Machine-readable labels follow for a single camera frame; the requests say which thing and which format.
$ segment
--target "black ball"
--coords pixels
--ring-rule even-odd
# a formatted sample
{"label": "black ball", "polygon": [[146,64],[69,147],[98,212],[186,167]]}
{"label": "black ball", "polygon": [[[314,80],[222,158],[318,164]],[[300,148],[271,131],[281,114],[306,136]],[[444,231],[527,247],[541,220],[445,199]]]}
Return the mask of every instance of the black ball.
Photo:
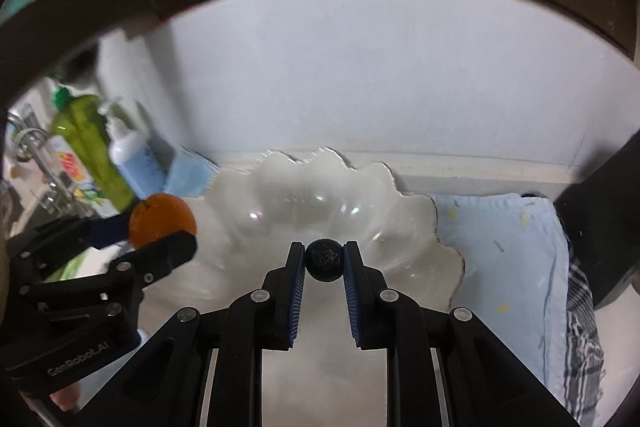
{"label": "black ball", "polygon": [[309,275],[321,282],[340,279],[344,272],[342,245],[333,239],[318,239],[305,250],[305,267]]}

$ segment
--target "faucet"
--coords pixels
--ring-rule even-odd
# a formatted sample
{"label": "faucet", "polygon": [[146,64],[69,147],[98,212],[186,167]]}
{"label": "faucet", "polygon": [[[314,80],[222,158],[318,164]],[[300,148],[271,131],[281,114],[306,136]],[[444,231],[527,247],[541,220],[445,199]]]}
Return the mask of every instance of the faucet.
{"label": "faucet", "polygon": [[[60,179],[57,172],[48,165],[42,153],[42,147],[46,144],[49,134],[39,127],[27,126],[22,118],[12,112],[7,113],[7,120],[18,130],[18,133],[12,139],[16,149],[20,149],[22,146],[25,147],[28,154],[42,171],[49,187],[44,198],[39,201],[41,206],[51,213],[57,210],[61,214],[72,214],[79,217],[91,215],[92,211],[90,207],[78,201],[68,189],[68,185],[66,185],[62,179]],[[38,143],[34,136],[36,134],[40,135],[42,143]]]}

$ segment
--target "plaid cloth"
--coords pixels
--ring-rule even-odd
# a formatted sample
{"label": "plaid cloth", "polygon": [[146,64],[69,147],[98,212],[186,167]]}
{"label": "plaid cloth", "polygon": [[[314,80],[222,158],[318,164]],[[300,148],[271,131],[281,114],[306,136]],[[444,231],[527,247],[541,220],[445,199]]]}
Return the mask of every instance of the plaid cloth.
{"label": "plaid cloth", "polygon": [[591,427],[602,395],[600,379],[603,376],[604,352],[598,338],[587,277],[578,267],[571,247],[570,252],[564,406],[581,427]]}

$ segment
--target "blue label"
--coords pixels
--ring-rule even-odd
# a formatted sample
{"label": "blue label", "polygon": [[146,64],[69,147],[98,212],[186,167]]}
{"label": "blue label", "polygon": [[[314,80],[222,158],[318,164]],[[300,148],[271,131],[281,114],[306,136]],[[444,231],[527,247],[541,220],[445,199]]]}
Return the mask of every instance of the blue label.
{"label": "blue label", "polygon": [[141,200],[164,190],[166,175],[148,146],[118,165],[118,171]]}

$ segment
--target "green bottle cap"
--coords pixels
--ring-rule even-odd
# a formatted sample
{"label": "green bottle cap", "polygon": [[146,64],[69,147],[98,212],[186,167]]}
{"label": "green bottle cap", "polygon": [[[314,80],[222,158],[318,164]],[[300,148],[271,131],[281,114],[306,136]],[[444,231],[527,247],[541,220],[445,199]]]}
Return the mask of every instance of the green bottle cap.
{"label": "green bottle cap", "polygon": [[72,98],[71,91],[67,87],[59,87],[53,95],[53,105],[57,110],[61,110]]}

